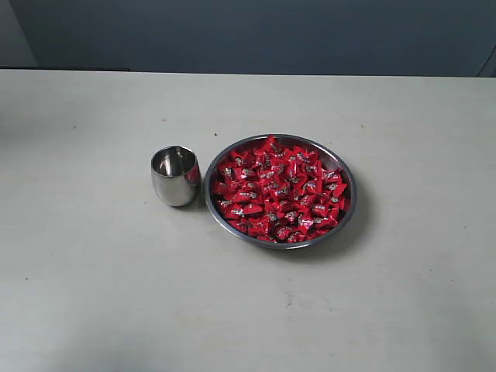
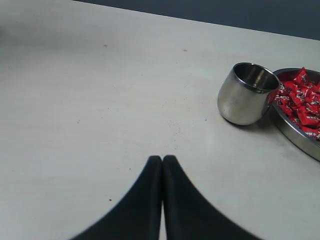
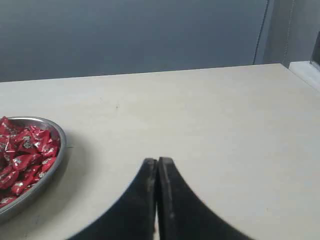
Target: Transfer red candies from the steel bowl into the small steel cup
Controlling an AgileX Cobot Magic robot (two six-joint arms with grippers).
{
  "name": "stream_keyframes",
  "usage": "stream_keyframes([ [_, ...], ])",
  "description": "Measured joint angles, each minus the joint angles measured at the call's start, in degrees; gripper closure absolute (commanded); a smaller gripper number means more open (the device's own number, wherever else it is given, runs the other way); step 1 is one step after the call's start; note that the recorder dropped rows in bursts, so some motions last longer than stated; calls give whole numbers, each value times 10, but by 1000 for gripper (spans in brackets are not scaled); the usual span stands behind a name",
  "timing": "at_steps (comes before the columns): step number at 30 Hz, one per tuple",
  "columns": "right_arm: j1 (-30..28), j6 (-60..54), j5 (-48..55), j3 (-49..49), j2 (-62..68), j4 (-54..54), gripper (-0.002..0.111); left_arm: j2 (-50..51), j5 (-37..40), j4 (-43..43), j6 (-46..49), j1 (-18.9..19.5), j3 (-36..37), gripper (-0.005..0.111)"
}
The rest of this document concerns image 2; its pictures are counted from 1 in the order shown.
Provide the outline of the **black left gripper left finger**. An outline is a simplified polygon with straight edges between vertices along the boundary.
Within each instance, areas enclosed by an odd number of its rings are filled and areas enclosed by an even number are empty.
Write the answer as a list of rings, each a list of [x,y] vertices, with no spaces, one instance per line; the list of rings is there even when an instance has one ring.
[[[150,156],[126,195],[74,240],[158,240],[162,215],[162,159]]]

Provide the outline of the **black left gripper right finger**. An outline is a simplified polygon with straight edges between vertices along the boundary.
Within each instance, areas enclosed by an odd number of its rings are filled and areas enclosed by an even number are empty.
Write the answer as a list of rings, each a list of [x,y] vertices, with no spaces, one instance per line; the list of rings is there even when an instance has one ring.
[[[168,240],[258,240],[196,189],[174,155],[163,158],[164,218]]]

